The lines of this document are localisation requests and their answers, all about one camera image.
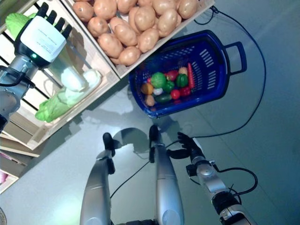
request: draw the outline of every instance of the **floor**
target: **floor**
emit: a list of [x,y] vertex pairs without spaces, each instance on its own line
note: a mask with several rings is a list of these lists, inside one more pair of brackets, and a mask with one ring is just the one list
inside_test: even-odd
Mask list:
[[[300,216],[299,49],[300,2],[217,1],[216,6],[245,24],[262,47],[268,70],[260,108],[242,130],[220,137],[199,139],[208,159],[220,168],[243,166],[253,170],[258,188],[242,197],[243,205],[262,225],[295,225]],[[210,12],[199,18],[205,21]],[[207,26],[187,26],[178,36],[210,29],[222,41],[241,41],[247,54],[247,72],[230,78],[226,95],[217,101],[152,120],[135,103],[123,79],[89,108],[53,135],[43,155],[8,191],[0,206],[8,225],[77,225],[85,183],[103,149],[102,134],[120,142],[109,178],[111,192],[146,162],[147,133],[155,123],[166,144],[178,131],[190,136],[232,130],[243,124],[257,104],[263,83],[260,55],[246,34],[217,15]],[[233,68],[239,57],[230,52]],[[182,195],[186,225],[218,225],[218,217],[201,187],[185,172],[189,160],[173,161]],[[252,185],[242,172],[221,174],[236,190]],[[154,216],[155,167],[147,165],[112,199],[112,220],[122,222]]]

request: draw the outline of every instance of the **wire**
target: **wire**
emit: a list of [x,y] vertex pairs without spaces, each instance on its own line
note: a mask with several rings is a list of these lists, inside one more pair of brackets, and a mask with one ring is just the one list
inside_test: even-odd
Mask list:
[[207,22],[200,23],[197,20],[194,20],[194,22],[197,23],[198,25],[206,25],[206,24],[210,23],[210,21],[212,20],[212,18],[214,17],[214,15],[215,15],[215,12],[214,12],[214,10],[212,10],[211,17],[210,17],[210,19]]
[[[201,186],[201,184],[200,183],[198,183],[197,181],[195,181],[194,179],[192,179],[192,178],[189,178],[192,182],[194,182],[195,184],[197,184],[197,185],[199,185],[199,186]],[[230,188],[230,190],[232,190],[232,191],[234,191],[234,193],[238,193],[236,190],[234,190],[232,187]],[[238,199],[239,199],[239,203],[242,205],[242,199],[240,198],[240,195],[238,195],[237,196],[238,197]]]
[[198,183],[197,181],[195,181],[194,179],[192,179],[192,178],[189,178],[192,182],[194,182],[195,184],[197,184],[197,185],[200,185],[201,186],[201,184],[200,183]]
[[[264,68],[264,78],[263,78],[263,85],[262,85],[262,92],[261,92],[261,95],[259,97],[259,101],[256,105],[256,107],[254,108],[254,110],[252,111],[250,117],[248,118],[248,120],[243,124],[241,125],[240,127],[234,129],[234,130],[231,130],[231,131],[227,131],[227,132],[223,132],[223,133],[220,133],[220,134],[214,134],[214,135],[202,135],[202,136],[195,136],[195,137],[192,137],[192,138],[205,138],[205,137],[217,137],[217,136],[222,136],[222,135],[227,135],[227,134],[231,134],[233,132],[236,132],[242,128],[244,128],[249,122],[250,120],[253,118],[254,114],[256,113],[258,107],[260,106],[261,104],[261,101],[263,99],[263,95],[264,95],[264,92],[265,92],[265,87],[266,87],[266,80],[267,80],[267,66],[266,66],[266,60],[264,58],[264,55],[263,55],[263,52],[260,48],[260,46],[258,45],[258,43],[255,41],[255,39],[252,37],[252,35],[248,32],[248,30],[239,22],[237,21],[236,19],[234,19],[233,17],[227,15],[226,13],[223,13],[221,11],[219,11],[215,6],[212,6],[211,7],[211,10],[215,13],[215,14],[222,14],[228,18],[230,18],[231,20],[235,21],[245,32],[246,34],[248,35],[248,37],[253,41],[253,43],[255,44],[255,46],[257,47],[260,55],[261,55],[261,58],[262,58],[262,61],[263,61],[263,68]],[[179,140],[177,141],[174,141],[172,142],[171,144],[167,145],[167,148],[175,143],[178,143]]]
[[241,167],[231,167],[231,168],[228,168],[228,169],[219,170],[216,164],[214,164],[213,167],[216,169],[216,171],[218,173],[224,173],[224,172],[232,171],[232,170],[242,170],[242,171],[245,171],[245,172],[247,172],[247,173],[249,173],[249,174],[251,174],[253,176],[253,178],[255,180],[254,185],[251,188],[249,188],[248,190],[246,190],[246,191],[241,191],[241,192],[235,193],[233,196],[240,196],[240,195],[244,195],[244,194],[250,193],[258,185],[258,178],[257,178],[256,174],[254,172],[252,172],[251,170],[249,170],[249,169],[245,169],[245,168],[241,168]]
[[124,185],[127,183],[127,181],[129,181],[131,178],[133,178],[138,172],[140,172],[147,164],[149,163],[149,161],[147,163],[145,163],[140,169],[138,169],[131,177],[129,177],[126,181],[124,181],[120,186],[118,186],[118,188],[113,192],[113,194],[111,195],[111,198],[114,196],[114,194]]

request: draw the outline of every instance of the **robot finger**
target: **robot finger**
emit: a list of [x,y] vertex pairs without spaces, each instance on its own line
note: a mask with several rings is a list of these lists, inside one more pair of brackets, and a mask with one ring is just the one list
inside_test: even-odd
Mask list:
[[62,32],[62,35],[67,39],[69,37],[69,34],[72,31],[72,26],[68,24],[68,26],[65,28],[65,30]]
[[53,24],[56,16],[57,16],[57,13],[54,10],[52,10],[51,13],[50,13],[50,15],[47,18],[47,21],[49,23]]
[[61,32],[61,29],[63,25],[65,24],[65,20],[63,18],[60,18],[57,22],[57,24],[54,26],[59,32]]
[[41,8],[38,10],[37,15],[44,18],[46,16],[48,9],[49,9],[48,4],[44,2]]

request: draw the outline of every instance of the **blue plastic basket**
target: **blue plastic basket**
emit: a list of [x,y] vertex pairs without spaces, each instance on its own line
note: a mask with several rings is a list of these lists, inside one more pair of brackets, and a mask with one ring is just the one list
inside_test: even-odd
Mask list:
[[[236,46],[240,53],[241,70],[232,72],[226,49]],[[153,107],[145,104],[141,85],[155,72],[167,73],[192,64],[195,88],[187,97],[180,97],[165,104],[156,103]],[[168,41],[129,74],[133,96],[140,108],[150,117],[161,117],[171,113],[204,104],[224,96],[229,77],[245,72],[246,55],[241,42],[222,45],[210,30],[200,31]]]

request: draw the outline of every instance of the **plastic vegetable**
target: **plastic vegetable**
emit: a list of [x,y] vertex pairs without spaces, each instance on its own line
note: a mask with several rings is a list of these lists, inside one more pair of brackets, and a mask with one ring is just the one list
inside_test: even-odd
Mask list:
[[153,94],[154,95],[161,95],[163,93],[163,89],[162,88],[157,88],[157,89],[154,89],[153,91]]
[[164,92],[171,93],[171,91],[175,88],[175,84],[172,81],[167,81],[163,86]]
[[166,82],[167,79],[163,73],[157,72],[151,77],[151,84],[155,88],[162,88]]
[[179,90],[172,90],[171,91],[171,97],[174,100],[180,98],[180,91]]
[[188,68],[180,67],[179,70],[178,70],[178,73],[188,75]]
[[169,81],[175,81],[177,76],[178,76],[177,70],[171,70],[168,73],[166,73],[167,80]]
[[179,92],[180,92],[180,96],[185,97],[191,94],[191,89],[189,87],[185,87],[185,88],[181,88]]
[[192,70],[192,64],[187,64],[187,76],[188,76],[188,86],[190,89],[193,89],[195,87],[195,81],[193,77],[193,70]]
[[143,83],[141,92],[145,95],[150,95],[153,93],[153,86],[150,83]]
[[168,101],[170,101],[172,99],[170,94],[162,94],[160,96],[155,96],[155,101],[159,102],[159,103],[166,103]]
[[146,95],[145,103],[147,106],[154,106],[155,104],[154,97],[152,95]]
[[178,74],[176,78],[176,85],[183,88],[188,85],[188,76],[185,74]]

